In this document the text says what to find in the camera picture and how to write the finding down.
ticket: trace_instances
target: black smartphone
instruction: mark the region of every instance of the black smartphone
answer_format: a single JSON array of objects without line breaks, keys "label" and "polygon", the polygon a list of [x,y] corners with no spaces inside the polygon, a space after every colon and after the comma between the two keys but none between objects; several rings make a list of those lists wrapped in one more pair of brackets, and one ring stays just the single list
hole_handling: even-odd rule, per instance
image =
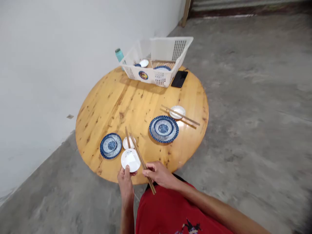
[{"label": "black smartphone", "polygon": [[187,75],[188,72],[186,71],[178,71],[175,75],[175,78],[173,79],[171,86],[181,88]]}]

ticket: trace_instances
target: basket sticker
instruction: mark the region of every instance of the basket sticker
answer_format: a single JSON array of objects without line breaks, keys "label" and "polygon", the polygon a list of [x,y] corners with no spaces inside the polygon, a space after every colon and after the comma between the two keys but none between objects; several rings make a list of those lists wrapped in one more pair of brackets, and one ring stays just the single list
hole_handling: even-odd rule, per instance
[{"label": "basket sticker", "polygon": [[144,71],[139,71],[139,76],[143,79],[143,80],[147,80],[149,77],[148,75],[144,72]]}]

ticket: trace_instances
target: hand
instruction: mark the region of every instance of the hand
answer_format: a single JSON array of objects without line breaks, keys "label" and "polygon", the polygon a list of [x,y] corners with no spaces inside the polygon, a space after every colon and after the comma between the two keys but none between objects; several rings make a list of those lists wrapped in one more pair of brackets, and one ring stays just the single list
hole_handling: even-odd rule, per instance
[{"label": "hand", "polygon": [[148,162],[146,163],[146,167],[148,170],[143,170],[143,175],[145,177],[150,177],[162,187],[167,189],[175,189],[179,180],[173,174],[171,174],[170,171],[165,168],[161,162]]},{"label": "hand", "polygon": [[121,193],[121,200],[123,204],[127,204],[128,202],[133,202],[134,200],[134,190],[132,185],[131,176],[136,175],[137,172],[130,173],[129,165],[124,169],[122,166],[117,175],[119,189]]}]

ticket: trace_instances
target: teal water bottle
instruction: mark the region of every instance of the teal water bottle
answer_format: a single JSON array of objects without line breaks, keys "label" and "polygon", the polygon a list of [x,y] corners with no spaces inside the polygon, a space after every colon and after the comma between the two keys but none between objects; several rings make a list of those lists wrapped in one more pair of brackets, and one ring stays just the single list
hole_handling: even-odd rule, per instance
[{"label": "teal water bottle", "polygon": [[124,57],[123,53],[121,52],[120,48],[115,50],[116,53],[116,57],[118,59],[118,61],[120,62]]}]

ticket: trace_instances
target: white plastic basket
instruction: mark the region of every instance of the white plastic basket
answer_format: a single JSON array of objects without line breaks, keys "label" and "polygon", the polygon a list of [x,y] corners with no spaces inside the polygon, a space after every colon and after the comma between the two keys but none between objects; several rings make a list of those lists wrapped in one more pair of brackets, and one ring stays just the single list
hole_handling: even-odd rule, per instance
[{"label": "white plastic basket", "polygon": [[[192,41],[193,37],[161,37],[141,40],[135,43],[121,60],[120,65],[130,79],[167,88],[181,67]],[[160,71],[134,66],[142,59],[168,61],[173,67],[171,71]]]}]

